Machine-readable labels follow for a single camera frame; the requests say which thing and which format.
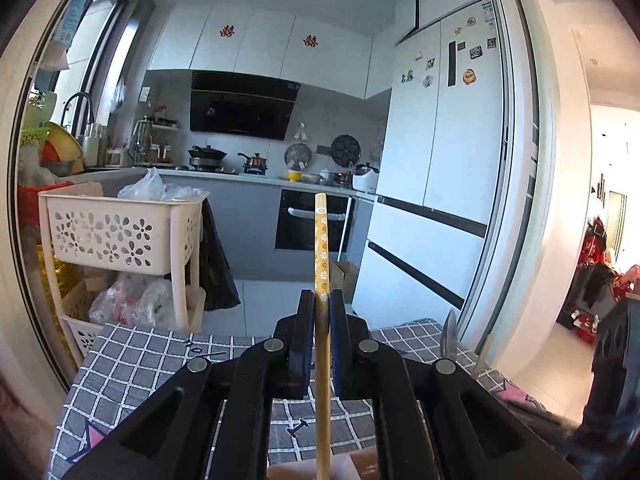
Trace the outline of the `yellow patterned wooden chopstick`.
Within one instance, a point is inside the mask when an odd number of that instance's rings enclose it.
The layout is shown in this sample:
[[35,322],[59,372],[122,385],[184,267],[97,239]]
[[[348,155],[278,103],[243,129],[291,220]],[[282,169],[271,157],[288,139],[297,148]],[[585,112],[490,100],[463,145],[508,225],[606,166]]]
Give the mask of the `yellow patterned wooden chopstick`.
[[326,193],[314,196],[314,377],[316,378],[317,479],[331,474],[331,347],[329,331],[330,252]]

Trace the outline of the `black built-in oven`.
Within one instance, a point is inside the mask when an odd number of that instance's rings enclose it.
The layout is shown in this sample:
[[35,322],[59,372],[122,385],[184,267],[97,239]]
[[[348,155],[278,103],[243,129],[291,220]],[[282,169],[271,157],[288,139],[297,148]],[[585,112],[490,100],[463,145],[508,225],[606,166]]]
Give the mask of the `black built-in oven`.
[[[308,252],[314,250],[314,196],[311,192],[283,190],[274,248]],[[348,197],[327,195],[329,248],[336,254],[347,247],[352,212]]]

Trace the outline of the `white rice cooker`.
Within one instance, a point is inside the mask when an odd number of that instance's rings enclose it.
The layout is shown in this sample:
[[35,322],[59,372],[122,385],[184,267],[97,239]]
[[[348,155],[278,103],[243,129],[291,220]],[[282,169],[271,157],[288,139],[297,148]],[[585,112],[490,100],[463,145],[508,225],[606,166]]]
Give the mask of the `white rice cooker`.
[[368,162],[356,166],[352,175],[352,188],[355,191],[374,194],[378,186],[380,170],[371,166]]

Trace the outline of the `white refrigerator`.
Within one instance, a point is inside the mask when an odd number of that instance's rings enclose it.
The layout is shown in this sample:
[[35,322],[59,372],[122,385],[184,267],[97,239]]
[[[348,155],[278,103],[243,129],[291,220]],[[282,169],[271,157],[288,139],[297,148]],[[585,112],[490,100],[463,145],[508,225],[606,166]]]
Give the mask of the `white refrigerator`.
[[352,308],[372,328],[460,310],[480,264],[502,144],[490,0],[395,50],[380,176]]

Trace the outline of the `beige plastic storage rack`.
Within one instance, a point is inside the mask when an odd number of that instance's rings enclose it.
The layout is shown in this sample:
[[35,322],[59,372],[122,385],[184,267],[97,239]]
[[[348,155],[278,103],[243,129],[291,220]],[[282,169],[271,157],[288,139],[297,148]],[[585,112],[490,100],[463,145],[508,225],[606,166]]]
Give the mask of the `beige plastic storage rack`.
[[55,313],[77,364],[100,326],[86,320],[104,278],[83,278],[63,295],[56,260],[96,270],[169,275],[174,329],[198,333],[205,292],[200,286],[200,237],[205,195],[180,200],[122,200],[103,195],[98,182],[38,194],[42,255]]

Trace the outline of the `white upper kitchen cabinets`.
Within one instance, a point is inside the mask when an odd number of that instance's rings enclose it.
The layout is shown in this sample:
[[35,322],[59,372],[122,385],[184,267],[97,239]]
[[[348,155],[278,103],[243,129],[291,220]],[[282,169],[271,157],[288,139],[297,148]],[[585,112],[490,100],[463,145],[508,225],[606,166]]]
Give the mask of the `white upper kitchen cabinets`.
[[372,39],[311,18],[248,6],[178,4],[149,70],[212,70],[281,78],[363,99]]

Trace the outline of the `steel spoon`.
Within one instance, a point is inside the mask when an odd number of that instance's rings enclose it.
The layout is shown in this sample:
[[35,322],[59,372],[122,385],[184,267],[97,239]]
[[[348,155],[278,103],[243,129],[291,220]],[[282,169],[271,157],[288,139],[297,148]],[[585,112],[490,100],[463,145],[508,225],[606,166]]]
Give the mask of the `steel spoon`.
[[451,309],[442,326],[440,335],[440,356],[452,362],[457,361],[458,352],[458,326],[457,311]]

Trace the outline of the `grey checked tablecloth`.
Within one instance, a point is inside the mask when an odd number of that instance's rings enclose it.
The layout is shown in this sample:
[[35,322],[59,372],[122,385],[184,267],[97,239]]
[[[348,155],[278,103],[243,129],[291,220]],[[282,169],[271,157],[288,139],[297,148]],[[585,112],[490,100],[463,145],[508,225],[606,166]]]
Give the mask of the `grey checked tablecloth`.
[[[375,340],[415,361],[431,364],[440,357],[442,326],[431,318],[374,330]],[[187,335],[166,330],[135,330],[107,325],[96,336],[70,387],[54,430],[46,479],[62,479],[67,469],[97,445],[190,358],[201,354],[212,363],[238,358],[266,337]],[[546,408],[482,365],[478,382],[503,400],[514,400],[544,415]],[[374,445],[369,401],[341,401],[332,392],[331,437],[334,455]],[[273,401],[268,465],[314,458],[314,378],[303,400]]]

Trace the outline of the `black range hood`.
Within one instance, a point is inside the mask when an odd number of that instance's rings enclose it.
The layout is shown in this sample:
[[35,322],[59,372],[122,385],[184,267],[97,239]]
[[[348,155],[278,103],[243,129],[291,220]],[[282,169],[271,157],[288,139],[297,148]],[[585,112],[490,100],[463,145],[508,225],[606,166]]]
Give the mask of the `black range hood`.
[[285,138],[298,82],[209,70],[194,70],[191,76],[191,131]]

